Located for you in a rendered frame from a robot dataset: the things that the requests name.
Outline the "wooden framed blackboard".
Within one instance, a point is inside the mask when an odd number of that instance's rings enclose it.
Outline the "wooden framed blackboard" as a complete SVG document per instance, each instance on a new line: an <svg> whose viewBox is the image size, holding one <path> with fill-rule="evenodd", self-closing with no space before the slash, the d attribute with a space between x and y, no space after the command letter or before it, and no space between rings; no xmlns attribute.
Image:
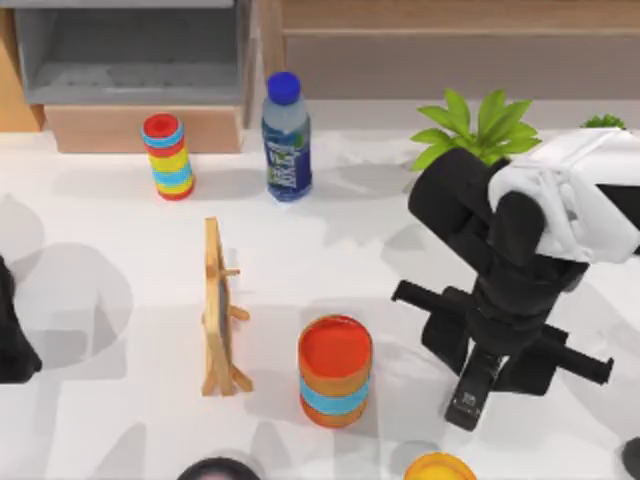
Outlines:
<svg viewBox="0 0 640 480"><path fill-rule="evenodd" d="M203 396L212 395L216 388L222 396L231 396L236 388L253 391L252 380L242 372L233 360L232 322L248 321L250 313L231 300L229 277L240 270L228 268L224 259L219 223L216 217L205 219L205 298L201 317L205 340Z"/></svg>

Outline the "small stack of coloured rings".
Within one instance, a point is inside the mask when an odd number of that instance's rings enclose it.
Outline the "small stack of coloured rings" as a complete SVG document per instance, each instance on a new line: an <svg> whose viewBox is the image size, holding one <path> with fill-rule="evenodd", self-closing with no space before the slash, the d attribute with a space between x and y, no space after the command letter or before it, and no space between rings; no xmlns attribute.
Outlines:
<svg viewBox="0 0 640 480"><path fill-rule="evenodd" d="M195 177L183 122L170 113L155 113L144 120L140 134L158 194L172 201L188 197L194 189Z"/></svg>

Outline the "black round object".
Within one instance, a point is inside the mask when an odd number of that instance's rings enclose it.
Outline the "black round object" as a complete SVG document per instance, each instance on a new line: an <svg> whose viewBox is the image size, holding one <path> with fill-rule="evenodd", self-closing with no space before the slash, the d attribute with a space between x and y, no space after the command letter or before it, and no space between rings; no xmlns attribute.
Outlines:
<svg viewBox="0 0 640 480"><path fill-rule="evenodd" d="M209 457L187 467L176 480L261 480L245 463L229 457Z"/></svg>

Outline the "orange-brown wooden cupboard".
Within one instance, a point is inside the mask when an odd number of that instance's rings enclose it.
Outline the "orange-brown wooden cupboard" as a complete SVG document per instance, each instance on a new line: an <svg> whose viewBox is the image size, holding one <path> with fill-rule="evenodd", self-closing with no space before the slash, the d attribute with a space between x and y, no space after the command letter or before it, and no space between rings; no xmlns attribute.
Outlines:
<svg viewBox="0 0 640 480"><path fill-rule="evenodd" d="M44 109L25 101L13 13L0 8L0 133L40 132Z"/></svg>

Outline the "wooden open shelf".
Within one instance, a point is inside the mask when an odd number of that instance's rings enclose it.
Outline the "wooden open shelf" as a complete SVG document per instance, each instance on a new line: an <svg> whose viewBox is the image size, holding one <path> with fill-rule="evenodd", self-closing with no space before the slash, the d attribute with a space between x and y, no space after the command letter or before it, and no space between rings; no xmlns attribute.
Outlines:
<svg viewBox="0 0 640 480"><path fill-rule="evenodd" d="M640 0L255 0L264 71L322 100L640 98Z"/></svg>

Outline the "blue bottle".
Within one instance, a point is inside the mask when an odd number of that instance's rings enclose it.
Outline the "blue bottle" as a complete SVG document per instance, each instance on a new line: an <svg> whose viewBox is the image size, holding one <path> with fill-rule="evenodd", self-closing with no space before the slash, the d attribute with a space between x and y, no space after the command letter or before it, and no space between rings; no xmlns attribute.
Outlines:
<svg viewBox="0 0 640 480"><path fill-rule="evenodd" d="M261 129L269 193L279 202L304 197L312 187L311 119L294 73L268 77Z"/></svg>

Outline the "pale wooden drawer front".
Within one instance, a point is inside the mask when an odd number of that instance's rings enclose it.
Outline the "pale wooden drawer front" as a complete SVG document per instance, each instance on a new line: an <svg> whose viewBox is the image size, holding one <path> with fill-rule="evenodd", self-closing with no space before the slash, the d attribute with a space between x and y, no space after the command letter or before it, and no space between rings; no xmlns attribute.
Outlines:
<svg viewBox="0 0 640 480"><path fill-rule="evenodd" d="M141 129L156 113L183 123L191 153L238 153L247 123L239 106L46 105L44 112L62 153L143 153Z"/></svg>

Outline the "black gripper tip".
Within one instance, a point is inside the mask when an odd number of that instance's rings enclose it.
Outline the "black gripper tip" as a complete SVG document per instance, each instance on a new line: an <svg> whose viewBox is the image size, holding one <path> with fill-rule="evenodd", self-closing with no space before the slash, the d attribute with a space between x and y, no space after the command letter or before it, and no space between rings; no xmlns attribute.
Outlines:
<svg viewBox="0 0 640 480"><path fill-rule="evenodd" d="M0 255L0 385L24 384L43 367L17 317L15 293L14 276Z"/></svg>

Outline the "dark grey object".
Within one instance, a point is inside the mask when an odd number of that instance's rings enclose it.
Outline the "dark grey object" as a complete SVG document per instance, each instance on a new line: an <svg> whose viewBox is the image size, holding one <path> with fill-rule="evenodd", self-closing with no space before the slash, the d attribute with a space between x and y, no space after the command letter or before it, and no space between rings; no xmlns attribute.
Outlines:
<svg viewBox="0 0 640 480"><path fill-rule="evenodd" d="M625 471L640 480L640 436L628 440L621 451L621 461Z"/></svg>

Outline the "long-leaf green plant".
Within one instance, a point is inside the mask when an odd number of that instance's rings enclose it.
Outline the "long-leaf green plant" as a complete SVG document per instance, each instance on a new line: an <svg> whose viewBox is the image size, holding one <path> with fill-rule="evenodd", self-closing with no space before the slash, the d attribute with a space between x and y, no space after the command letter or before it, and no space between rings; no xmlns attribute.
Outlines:
<svg viewBox="0 0 640 480"><path fill-rule="evenodd" d="M426 105L417 109L435 125L411 137L425 149L411 169L423 171L439 156L460 147L490 166L502 158L523 154L541 143L537 129L523 120L531 102L508 102L506 92L497 89L481 101L473 117L466 99L456 90L444 90L445 106Z"/></svg>

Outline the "small curly green plant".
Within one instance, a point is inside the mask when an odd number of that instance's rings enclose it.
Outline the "small curly green plant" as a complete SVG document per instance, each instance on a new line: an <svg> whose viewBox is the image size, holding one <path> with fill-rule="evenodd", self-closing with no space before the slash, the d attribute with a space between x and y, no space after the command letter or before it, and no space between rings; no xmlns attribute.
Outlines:
<svg viewBox="0 0 640 480"><path fill-rule="evenodd" d="M626 130L625 122L616 115L606 113L594 115L580 124L581 128L617 128Z"/></svg>

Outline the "yellow and orange round object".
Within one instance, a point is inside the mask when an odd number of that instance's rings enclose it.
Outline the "yellow and orange round object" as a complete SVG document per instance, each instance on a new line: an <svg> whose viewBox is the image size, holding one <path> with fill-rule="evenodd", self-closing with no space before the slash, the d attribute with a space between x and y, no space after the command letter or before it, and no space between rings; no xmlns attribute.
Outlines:
<svg viewBox="0 0 640 480"><path fill-rule="evenodd" d="M415 459L406 469L403 480L477 480L477 477L460 458L433 452Z"/></svg>

